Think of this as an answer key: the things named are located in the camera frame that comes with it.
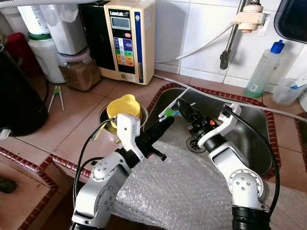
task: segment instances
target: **metal pipe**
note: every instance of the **metal pipe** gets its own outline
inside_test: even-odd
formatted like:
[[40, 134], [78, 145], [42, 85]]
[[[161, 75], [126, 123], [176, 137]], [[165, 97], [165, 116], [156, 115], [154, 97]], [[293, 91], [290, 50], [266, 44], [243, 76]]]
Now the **metal pipe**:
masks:
[[[243, 11], [244, 6], [246, 5], [247, 0], [241, 0], [237, 9], [236, 14]], [[226, 49], [223, 51], [223, 53], [220, 56], [221, 64], [220, 69], [227, 69], [228, 68], [228, 54], [231, 51], [232, 43], [234, 42], [235, 35], [238, 31], [238, 25], [234, 25], [231, 29], [230, 36], [228, 38]]]

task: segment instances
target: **white cable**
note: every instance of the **white cable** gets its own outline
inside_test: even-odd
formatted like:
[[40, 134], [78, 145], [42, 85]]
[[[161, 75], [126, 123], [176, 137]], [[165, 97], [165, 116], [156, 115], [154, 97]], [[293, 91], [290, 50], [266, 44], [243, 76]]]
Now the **white cable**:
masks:
[[186, 84], [183, 84], [177, 80], [173, 80], [173, 79], [170, 79], [170, 78], [166, 78], [166, 77], [162, 77], [162, 76], [159, 76], [159, 75], [154, 75], [156, 78], [160, 78], [160, 79], [163, 79], [163, 80], [166, 80], [166, 81], [171, 81], [173, 83], [176, 83], [178, 85], [181, 85], [185, 88], [188, 88], [190, 87], [191, 90], [195, 91], [195, 92], [198, 92], [204, 96], [207, 96], [207, 97], [210, 97], [212, 99], [216, 99], [216, 100], [219, 100], [221, 102], [224, 102], [224, 103], [229, 103], [229, 104], [238, 104], [240, 106], [244, 106], [244, 107], [250, 107], [250, 108], [255, 108], [255, 109], [260, 109], [260, 110], [265, 110], [265, 111], [269, 111], [269, 112], [272, 112], [272, 113], [276, 113], [276, 114], [281, 114], [281, 115], [284, 115], [284, 116], [289, 116], [289, 117], [292, 117], [292, 118], [295, 118], [295, 119], [298, 119], [300, 121], [304, 121], [307, 123], [307, 119], [304, 119], [300, 116], [297, 116], [297, 115], [294, 115], [294, 114], [291, 114], [291, 113], [287, 113], [287, 112], [284, 112], [284, 111], [280, 111], [280, 110], [277, 110], [277, 109], [271, 109], [271, 108], [268, 108], [268, 107], [263, 107], [263, 106], [258, 106], [258, 105], [253, 105], [253, 104], [248, 104], [248, 103], [243, 103], [243, 102], [237, 102], [237, 101], [231, 101], [231, 100], [228, 100], [228, 99], [225, 99], [225, 98], [221, 98], [221, 97], [217, 97], [217, 96], [214, 96], [214, 95], [211, 95], [209, 93], [205, 93], [205, 92], [202, 92], [200, 90], [197, 90], [189, 85], [186, 85]]
[[17, 6], [52, 5], [52, 4], [81, 4], [90, 3], [95, 0], [10, 0], [0, 1], [0, 9]]
[[176, 61], [176, 60], [179, 60], [179, 59], [182, 59], [182, 58], [185, 58], [187, 56], [190, 56], [202, 49], [204, 49], [205, 47], [207, 47], [208, 45], [210, 45], [213, 41], [215, 41], [217, 38], [219, 38], [220, 36], [222, 36], [224, 33], [226, 33], [227, 30], [229, 30], [232, 26], [234, 25], [233, 22], [231, 22], [222, 32], [220, 32], [217, 36], [215, 36], [214, 38], [212, 38], [211, 40], [209, 40], [208, 42], [204, 43], [201, 47], [197, 48], [197, 49], [194, 49], [194, 50], [191, 50], [185, 54], [182, 54], [178, 57], [174, 57], [174, 58], [171, 58], [171, 59], [165, 59], [165, 60], [156, 60], [155, 63], [163, 63], [163, 62], [168, 62], [168, 61]]

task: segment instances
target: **yellow cup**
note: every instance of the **yellow cup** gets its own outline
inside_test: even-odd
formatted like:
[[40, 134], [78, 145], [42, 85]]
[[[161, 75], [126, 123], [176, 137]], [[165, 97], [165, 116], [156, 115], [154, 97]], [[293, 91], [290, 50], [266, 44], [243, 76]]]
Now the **yellow cup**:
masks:
[[[132, 94], [126, 94], [121, 98], [118, 98], [107, 106], [106, 112], [109, 118], [114, 118], [120, 113], [131, 114], [140, 117], [141, 106], [136, 101], [135, 96]], [[112, 121], [112, 126], [117, 128], [116, 124]]]

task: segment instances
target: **black kettle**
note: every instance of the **black kettle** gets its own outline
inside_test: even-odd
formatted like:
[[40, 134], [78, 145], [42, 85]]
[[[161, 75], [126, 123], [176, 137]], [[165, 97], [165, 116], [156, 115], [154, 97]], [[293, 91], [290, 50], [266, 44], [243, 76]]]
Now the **black kettle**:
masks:
[[47, 117], [43, 101], [0, 44], [0, 137], [31, 134]]

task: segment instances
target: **drain strainer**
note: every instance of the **drain strainer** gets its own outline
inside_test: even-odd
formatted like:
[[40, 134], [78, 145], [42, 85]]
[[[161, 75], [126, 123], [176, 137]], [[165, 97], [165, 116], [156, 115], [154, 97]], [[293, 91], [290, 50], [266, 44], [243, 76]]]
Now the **drain strainer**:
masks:
[[186, 140], [186, 146], [187, 148], [194, 152], [194, 153], [203, 153], [206, 151], [206, 149], [201, 149], [198, 144], [197, 144], [197, 140], [193, 139], [193, 137], [189, 137], [187, 140]]

